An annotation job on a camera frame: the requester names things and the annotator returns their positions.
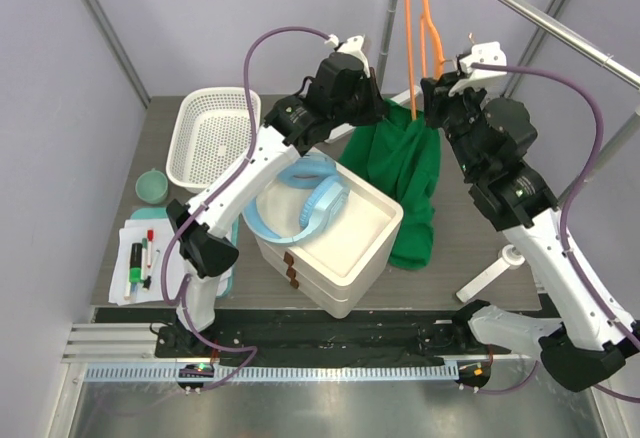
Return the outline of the green highlighter marker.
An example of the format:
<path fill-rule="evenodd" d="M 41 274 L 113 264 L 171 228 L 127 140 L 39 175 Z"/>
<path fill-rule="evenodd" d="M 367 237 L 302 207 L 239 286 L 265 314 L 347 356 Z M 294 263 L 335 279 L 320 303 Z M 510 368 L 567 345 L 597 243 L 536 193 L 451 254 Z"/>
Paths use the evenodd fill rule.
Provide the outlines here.
<path fill-rule="evenodd" d="M 131 284 L 137 284 L 142 279 L 142 253 L 143 253 L 142 243 L 134 242 L 131 245 L 130 257 L 129 257 L 128 281 Z"/>

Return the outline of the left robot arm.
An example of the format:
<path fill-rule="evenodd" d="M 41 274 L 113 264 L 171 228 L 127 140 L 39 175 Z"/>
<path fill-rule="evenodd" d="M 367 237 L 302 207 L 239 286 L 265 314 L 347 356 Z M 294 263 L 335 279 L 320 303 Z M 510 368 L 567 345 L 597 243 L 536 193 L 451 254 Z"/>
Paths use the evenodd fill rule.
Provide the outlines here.
<path fill-rule="evenodd" d="M 361 52 L 334 51 L 321 61 L 305 95 L 276 102 L 261 126 L 251 129 L 247 151 L 188 203 L 172 201 L 167 215 L 188 275 L 172 299 L 184 327 L 179 346 L 190 356 L 205 355 L 213 343 L 208 328 L 220 276 L 239 256 L 226 234 L 250 201 L 276 175 L 344 125 L 363 126 L 388 113 L 375 73 Z"/>

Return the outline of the red capped marker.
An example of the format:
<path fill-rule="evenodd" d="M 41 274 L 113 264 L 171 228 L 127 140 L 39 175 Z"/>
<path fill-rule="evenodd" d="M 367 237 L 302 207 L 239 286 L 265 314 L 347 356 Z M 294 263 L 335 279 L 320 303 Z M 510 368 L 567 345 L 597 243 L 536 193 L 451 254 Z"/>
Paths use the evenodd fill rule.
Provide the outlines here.
<path fill-rule="evenodd" d="M 151 265 L 153 262 L 153 238 L 154 238 L 154 230 L 149 228 L 146 231 L 146 254 L 144 261 L 144 276 L 148 277 L 150 275 Z"/>

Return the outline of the green capped marker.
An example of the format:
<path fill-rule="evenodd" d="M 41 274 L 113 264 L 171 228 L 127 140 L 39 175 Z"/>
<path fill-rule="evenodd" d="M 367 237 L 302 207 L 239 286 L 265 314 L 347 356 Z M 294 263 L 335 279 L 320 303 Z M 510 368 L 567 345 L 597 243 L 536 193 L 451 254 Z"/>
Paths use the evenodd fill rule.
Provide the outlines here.
<path fill-rule="evenodd" d="M 140 266 L 140 282 L 144 282 L 147 274 L 147 255 L 148 255 L 148 240 L 142 239 L 142 253 L 141 253 L 141 266 Z"/>

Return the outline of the teal bordered mat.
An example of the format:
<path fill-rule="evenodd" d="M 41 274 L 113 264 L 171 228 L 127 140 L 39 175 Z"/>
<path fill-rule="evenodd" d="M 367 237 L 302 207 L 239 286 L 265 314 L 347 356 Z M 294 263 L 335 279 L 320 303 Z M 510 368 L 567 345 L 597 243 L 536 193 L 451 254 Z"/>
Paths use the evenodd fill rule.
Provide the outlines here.
<path fill-rule="evenodd" d="M 125 226 L 133 225 L 135 221 L 145 221 L 152 219 L 167 219 L 167 214 L 164 207 L 143 207 L 132 213 L 130 218 L 125 222 Z M 228 238 L 230 239 L 233 245 L 237 244 L 239 233 L 239 220 L 236 219 L 233 223 L 233 226 L 228 233 Z M 224 275 L 220 278 L 220 283 L 218 287 L 217 297 L 224 298 L 231 293 L 233 283 L 234 283 L 234 271 L 235 266 L 232 266 L 229 270 L 225 272 Z"/>

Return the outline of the black capped marker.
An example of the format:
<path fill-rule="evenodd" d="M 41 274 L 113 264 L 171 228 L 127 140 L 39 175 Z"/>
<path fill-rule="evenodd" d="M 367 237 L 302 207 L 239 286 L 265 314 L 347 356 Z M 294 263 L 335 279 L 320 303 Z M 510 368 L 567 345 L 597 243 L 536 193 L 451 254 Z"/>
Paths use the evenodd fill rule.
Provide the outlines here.
<path fill-rule="evenodd" d="M 152 254 L 151 265 L 147 269 L 146 277 L 143 281 L 142 288 L 147 291 L 151 288 L 151 284 L 153 281 L 153 274 L 155 272 L 156 265 L 159 263 L 161 252 L 159 249 L 156 249 Z"/>

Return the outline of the white stacked storage box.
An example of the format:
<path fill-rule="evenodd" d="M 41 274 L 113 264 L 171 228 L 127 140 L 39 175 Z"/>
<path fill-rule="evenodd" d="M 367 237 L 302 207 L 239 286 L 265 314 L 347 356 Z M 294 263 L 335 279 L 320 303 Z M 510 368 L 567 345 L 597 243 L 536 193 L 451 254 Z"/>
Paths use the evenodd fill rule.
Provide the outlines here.
<path fill-rule="evenodd" d="M 399 203 L 344 166 L 349 195 L 336 221 L 301 245 L 255 238 L 262 256 L 291 287 L 334 318 L 346 317 L 386 268 L 404 215 Z"/>

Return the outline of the green t shirt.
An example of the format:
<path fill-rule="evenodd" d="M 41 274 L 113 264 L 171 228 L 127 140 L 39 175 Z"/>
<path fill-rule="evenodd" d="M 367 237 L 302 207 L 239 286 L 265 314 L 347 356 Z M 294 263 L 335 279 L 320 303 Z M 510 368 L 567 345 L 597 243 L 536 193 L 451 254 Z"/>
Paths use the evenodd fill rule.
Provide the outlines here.
<path fill-rule="evenodd" d="M 339 163 L 401 205 L 403 218 L 389 263 L 419 270 L 431 261 L 434 246 L 432 198 L 440 177 L 439 131 L 424 123 L 422 112 L 392 100 L 388 118 L 357 127 Z"/>

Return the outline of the green plastic cup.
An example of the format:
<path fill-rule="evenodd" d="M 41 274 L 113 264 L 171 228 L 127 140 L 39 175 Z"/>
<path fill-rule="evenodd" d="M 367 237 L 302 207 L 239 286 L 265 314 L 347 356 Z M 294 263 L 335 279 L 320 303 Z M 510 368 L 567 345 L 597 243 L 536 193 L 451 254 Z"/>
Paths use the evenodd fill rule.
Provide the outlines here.
<path fill-rule="evenodd" d="M 135 183 L 136 196 L 150 205 L 161 204 L 168 197 L 168 191 L 168 178 L 156 169 L 142 173 Z"/>

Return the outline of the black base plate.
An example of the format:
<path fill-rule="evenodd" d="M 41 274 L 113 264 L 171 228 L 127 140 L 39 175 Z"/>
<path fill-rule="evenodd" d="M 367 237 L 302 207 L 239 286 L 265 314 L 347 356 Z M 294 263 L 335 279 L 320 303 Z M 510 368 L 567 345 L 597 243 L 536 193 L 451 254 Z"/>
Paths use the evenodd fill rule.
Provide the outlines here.
<path fill-rule="evenodd" d="M 446 356 L 503 355 L 507 351 L 463 339 L 448 312 L 357 310 L 336 319 L 321 310 L 221 309 L 203 331 L 219 352 L 191 335 L 165 308 L 101 308 L 100 324 L 144 323 L 155 337 L 157 358 L 207 358 L 237 366 L 245 348 L 258 353 L 254 367 L 373 368 L 437 365 Z"/>

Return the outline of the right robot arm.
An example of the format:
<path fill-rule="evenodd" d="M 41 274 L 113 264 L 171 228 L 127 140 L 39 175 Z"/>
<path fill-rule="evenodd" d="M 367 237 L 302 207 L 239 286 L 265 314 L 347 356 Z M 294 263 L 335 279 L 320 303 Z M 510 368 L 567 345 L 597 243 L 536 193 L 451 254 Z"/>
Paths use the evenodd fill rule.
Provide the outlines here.
<path fill-rule="evenodd" d="M 565 211 L 524 156 L 538 136 L 525 105 L 487 100 L 461 73 L 424 78 L 424 118 L 443 131 L 475 207 L 524 258 L 554 303 L 556 320 L 474 300 L 453 318 L 465 353 L 496 345 L 538 360 L 572 392 L 600 384 L 639 351 L 639 323 L 603 286 L 565 227 Z"/>

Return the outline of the white perforated plastic basket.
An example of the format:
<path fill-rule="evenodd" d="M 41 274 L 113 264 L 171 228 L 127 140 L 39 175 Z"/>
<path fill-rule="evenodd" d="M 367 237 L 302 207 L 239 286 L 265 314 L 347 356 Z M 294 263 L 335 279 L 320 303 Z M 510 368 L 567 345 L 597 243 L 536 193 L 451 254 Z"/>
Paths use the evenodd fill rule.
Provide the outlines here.
<path fill-rule="evenodd" d="M 174 185 L 197 194 L 246 152 L 251 137 L 242 87 L 196 90 L 181 102 L 166 160 Z"/>

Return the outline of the orange clothes hanger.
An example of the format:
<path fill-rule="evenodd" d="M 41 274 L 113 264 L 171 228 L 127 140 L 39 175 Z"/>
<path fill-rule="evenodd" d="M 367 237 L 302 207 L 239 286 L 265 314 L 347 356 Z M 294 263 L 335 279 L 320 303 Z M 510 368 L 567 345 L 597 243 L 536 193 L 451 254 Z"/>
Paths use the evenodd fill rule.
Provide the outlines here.
<path fill-rule="evenodd" d="M 452 59 L 447 59 L 444 54 L 444 48 L 441 41 L 439 31 L 433 21 L 431 6 L 429 0 L 421 0 L 422 11 L 419 17 L 419 38 L 420 38 L 420 64 L 421 71 L 427 76 L 429 71 L 429 59 L 427 52 L 432 53 L 432 65 L 434 78 L 440 78 L 444 74 L 445 64 L 452 63 Z M 413 31 L 412 31 L 412 11 L 411 0 L 404 0 L 405 13 L 405 38 L 408 62 L 408 81 L 409 81 L 409 109 L 412 121 L 417 120 L 417 94 L 414 91 L 415 81 L 415 63 L 414 63 L 414 47 L 413 47 Z"/>

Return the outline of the light blue headphones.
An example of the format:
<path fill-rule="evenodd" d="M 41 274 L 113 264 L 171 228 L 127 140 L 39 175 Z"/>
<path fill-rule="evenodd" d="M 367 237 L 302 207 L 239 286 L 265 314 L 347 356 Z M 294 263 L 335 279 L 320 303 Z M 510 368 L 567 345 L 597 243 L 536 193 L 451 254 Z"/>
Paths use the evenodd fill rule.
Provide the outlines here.
<path fill-rule="evenodd" d="M 350 188 L 338 173 L 336 162 L 320 152 L 301 157 L 281 171 L 277 179 L 290 188 L 312 193 L 299 213 L 301 231 L 290 237 L 282 237 L 266 225 L 256 199 L 245 207 L 242 216 L 248 228 L 256 237 L 272 244 L 294 245 L 319 236 L 334 223 L 348 201 Z"/>

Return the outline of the metal clothes rack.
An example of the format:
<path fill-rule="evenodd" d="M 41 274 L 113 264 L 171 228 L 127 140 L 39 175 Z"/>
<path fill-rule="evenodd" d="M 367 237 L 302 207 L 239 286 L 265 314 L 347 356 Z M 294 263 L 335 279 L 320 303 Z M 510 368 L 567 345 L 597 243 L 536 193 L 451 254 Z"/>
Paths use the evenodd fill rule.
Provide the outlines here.
<path fill-rule="evenodd" d="M 413 32 L 411 31 L 411 0 L 405 1 L 405 24 L 407 38 L 407 53 L 408 53 L 408 73 L 409 73 L 409 89 L 406 93 L 410 96 L 406 97 L 405 101 L 410 103 L 410 111 L 414 121 L 416 120 L 416 96 L 418 87 L 415 86 L 415 70 L 413 62 Z M 507 73 L 520 74 L 520 75 L 536 75 L 553 79 L 558 83 L 564 83 L 566 86 L 574 89 L 576 93 L 580 90 L 575 83 L 569 83 L 567 80 L 561 80 L 562 76 L 553 75 L 553 73 L 547 73 L 545 70 L 534 69 L 530 65 L 530 59 L 537 53 L 538 45 L 541 46 L 544 41 L 544 34 L 551 35 L 556 40 L 564 43 L 572 50 L 578 52 L 583 57 L 589 59 L 591 62 L 597 64 L 599 67 L 605 69 L 608 73 L 612 74 L 616 78 L 622 80 L 629 86 L 636 89 L 639 93 L 639 73 L 636 73 L 621 63 L 617 62 L 613 55 L 605 54 L 596 45 L 590 43 L 584 37 L 576 33 L 574 30 L 568 28 L 563 23 L 558 21 L 555 17 L 562 11 L 562 7 L 566 0 L 552 0 L 551 5 L 558 5 L 554 14 L 551 15 L 548 12 L 543 12 L 533 5 L 524 0 L 498 0 L 504 6 L 507 6 L 529 22 L 536 25 L 538 28 L 532 35 L 529 44 L 527 45 L 525 52 L 523 52 L 518 65 L 508 65 L 506 54 L 502 50 L 499 42 L 486 42 L 475 43 L 473 42 L 473 34 L 469 35 L 471 40 L 471 47 L 456 58 L 446 59 L 444 55 L 444 48 L 442 40 L 436 24 L 432 19 L 432 11 L 429 0 L 422 0 L 422 11 L 420 15 L 420 52 L 421 52 L 421 71 L 423 75 L 426 75 L 429 71 L 428 60 L 426 58 L 427 47 L 425 33 L 428 32 L 431 52 L 433 54 L 433 74 L 432 78 L 440 79 L 444 77 L 445 63 L 451 62 L 454 66 L 453 77 L 458 79 L 459 83 L 452 85 L 451 91 L 445 92 L 445 98 L 451 98 L 461 94 L 463 91 L 475 90 L 480 91 L 480 88 L 487 86 L 493 86 L 492 84 L 496 80 L 500 80 Z M 393 26 L 395 23 L 396 5 L 398 0 L 390 0 L 389 7 L 387 9 L 387 17 L 384 26 L 384 36 L 381 41 L 381 49 L 378 59 L 379 81 L 380 84 L 383 81 L 383 75 L 386 70 L 386 63 L 389 51 L 389 45 L 392 35 Z M 587 96 L 588 93 L 584 92 L 581 96 L 590 104 L 594 113 L 597 111 L 594 99 Z M 563 208 L 561 214 L 561 228 L 560 231 L 568 233 L 568 229 L 562 228 L 566 225 L 566 218 L 570 206 L 575 201 L 578 194 L 584 189 L 595 174 L 602 169 L 611 159 L 618 153 L 622 147 L 631 139 L 639 130 L 639 107 L 634 111 L 632 116 L 625 122 L 625 124 L 618 129 L 618 131 L 607 141 L 604 145 L 602 142 L 602 136 L 604 133 L 604 121 L 598 113 L 595 113 L 594 119 L 596 123 L 596 136 L 594 138 L 593 149 L 591 155 L 584 165 L 583 170 L 576 176 L 576 178 L 567 186 L 565 191 L 560 196 L 560 206 Z M 464 287 L 456 292 L 456 298 L 461 303 L 468 303 L 475 298 L 483 289 L 489 286 L 495 281 L 501 274 L 510 270 L 517 269 L 525 263 L 525 259 L 518 254 L 514 245 L 505 246 L 498 254 L 498 259 L 486 268 L 482 273 L 477 275 L 471 281 L 469 281 Z"/>

